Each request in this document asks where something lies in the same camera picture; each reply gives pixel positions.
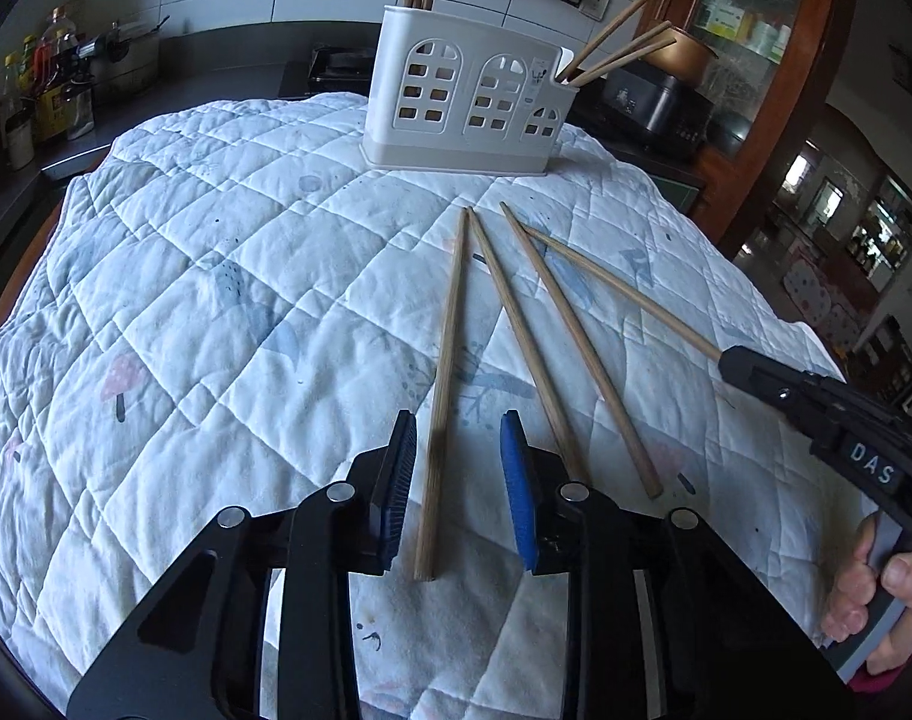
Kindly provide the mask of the person right hand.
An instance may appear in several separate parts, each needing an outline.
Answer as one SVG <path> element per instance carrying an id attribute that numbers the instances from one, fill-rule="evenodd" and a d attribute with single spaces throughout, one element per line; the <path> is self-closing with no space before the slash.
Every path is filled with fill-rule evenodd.
<path id="1" fill-rule="evenodd" d="M 853 550 L 838 567 L 820 622 L 824 634 L 835 642 L 843 642 L 868 624 L 868 605 L 877 590 L 886 590 L 904 603 L 899 621 L 866 660 L 866 670 L 872 676 L 905 667 L 912 657 L 912 553 L 894 554 L 886 562 L 883 573 L 878 574 L 868 564 L 875 539 L 876 517 L 870 515 L 860 523 Z"/>

